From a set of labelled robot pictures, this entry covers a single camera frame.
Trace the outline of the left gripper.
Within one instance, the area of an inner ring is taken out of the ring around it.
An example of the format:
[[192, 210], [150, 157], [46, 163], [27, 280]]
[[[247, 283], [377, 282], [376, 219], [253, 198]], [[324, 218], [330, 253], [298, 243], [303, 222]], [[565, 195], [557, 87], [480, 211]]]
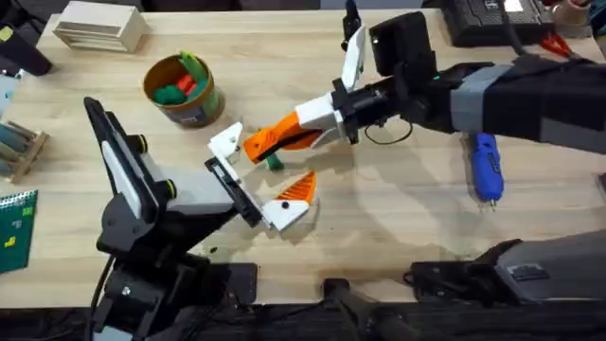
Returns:
[[151, 177], [152, 188], [166, 201], [169, 212], [203, 216], [225, 213], [231, 209], [252, 227], [264, 221], [282, 231], [301, 218], [312, 205], [316, 173], [311, 170], [261, 207], [246, 192], [232, 165], [241, 158], [241, 122], [236, 122], [210, 138], [213, 156], [204, 169], [183, 170], [160, 167], [148, 153], [144, 135], [129, 135], [139, 168]]

